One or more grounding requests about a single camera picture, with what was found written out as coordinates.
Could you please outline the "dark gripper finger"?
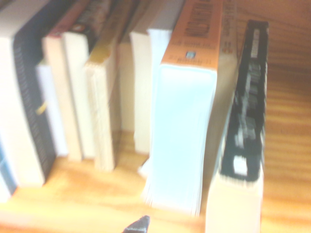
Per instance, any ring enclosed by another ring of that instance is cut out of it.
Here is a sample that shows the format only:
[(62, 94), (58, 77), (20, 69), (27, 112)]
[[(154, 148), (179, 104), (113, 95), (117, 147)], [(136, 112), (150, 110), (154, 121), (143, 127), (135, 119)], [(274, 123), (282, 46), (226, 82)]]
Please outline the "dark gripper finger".
[(128, 225), (123, 233), (147, 233), (150, 225), (150, 216), (145, 215), (142, 216), (137, 221)]

